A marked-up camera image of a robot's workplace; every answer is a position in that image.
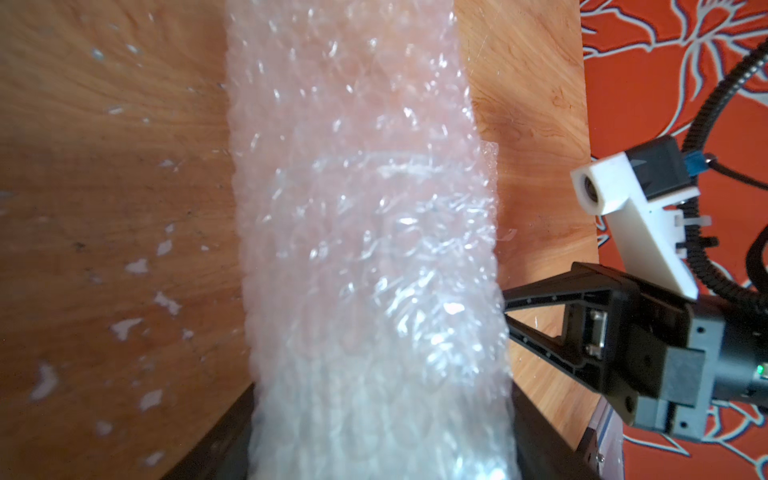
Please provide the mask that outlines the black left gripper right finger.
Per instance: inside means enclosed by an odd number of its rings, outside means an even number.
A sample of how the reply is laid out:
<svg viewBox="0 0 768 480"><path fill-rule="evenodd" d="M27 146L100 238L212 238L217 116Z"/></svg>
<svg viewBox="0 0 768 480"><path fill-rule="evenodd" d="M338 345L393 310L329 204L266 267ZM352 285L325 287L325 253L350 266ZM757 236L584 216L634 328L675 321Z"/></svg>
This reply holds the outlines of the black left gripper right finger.
<svg viewBox="0 0 768 480"><path fill-rule="evenodd" d="M569 446L516 383L511 405L515 459L522 479L599 479L585 457Z"/></svg>

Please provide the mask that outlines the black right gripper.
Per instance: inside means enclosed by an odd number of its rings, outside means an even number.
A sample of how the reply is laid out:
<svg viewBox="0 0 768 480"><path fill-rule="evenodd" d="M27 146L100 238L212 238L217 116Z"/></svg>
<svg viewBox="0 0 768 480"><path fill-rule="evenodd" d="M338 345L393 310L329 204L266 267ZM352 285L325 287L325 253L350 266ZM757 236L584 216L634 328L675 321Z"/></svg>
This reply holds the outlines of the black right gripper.
<svg viewBox="0 0 768 480"><path fill-rule="evenodd" d="M631 426L688 440L715 401L767 407L767 317L717 297L685 299L597 264L502 292L503 311L565 306L550 337L508 316L509 338L603 395Z"/></svg>

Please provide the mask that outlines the bubble wrap sheet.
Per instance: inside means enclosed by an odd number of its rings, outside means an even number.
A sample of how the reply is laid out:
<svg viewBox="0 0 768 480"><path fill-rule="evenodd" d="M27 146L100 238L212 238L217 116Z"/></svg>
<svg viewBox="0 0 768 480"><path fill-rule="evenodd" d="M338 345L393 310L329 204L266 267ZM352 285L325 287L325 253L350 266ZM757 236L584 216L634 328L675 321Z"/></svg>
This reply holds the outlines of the bubble wrap sheet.
<svg viewBox="0 0 768 480"><path fill-rule="evenodd" d="M230 1L252 479L516 479L450 1Z"/></svg>

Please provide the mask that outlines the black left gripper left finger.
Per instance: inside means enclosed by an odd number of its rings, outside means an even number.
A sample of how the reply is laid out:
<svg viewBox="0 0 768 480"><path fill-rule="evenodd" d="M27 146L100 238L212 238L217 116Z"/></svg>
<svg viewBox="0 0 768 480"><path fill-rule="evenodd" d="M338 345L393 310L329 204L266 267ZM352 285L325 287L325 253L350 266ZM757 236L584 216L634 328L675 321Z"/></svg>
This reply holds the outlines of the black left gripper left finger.
<svg viewBox="0 0 768 480"><path fill-rule="evenodd" d="M246 479L254 406L254 384L251 384L161 479Z"/></svg>

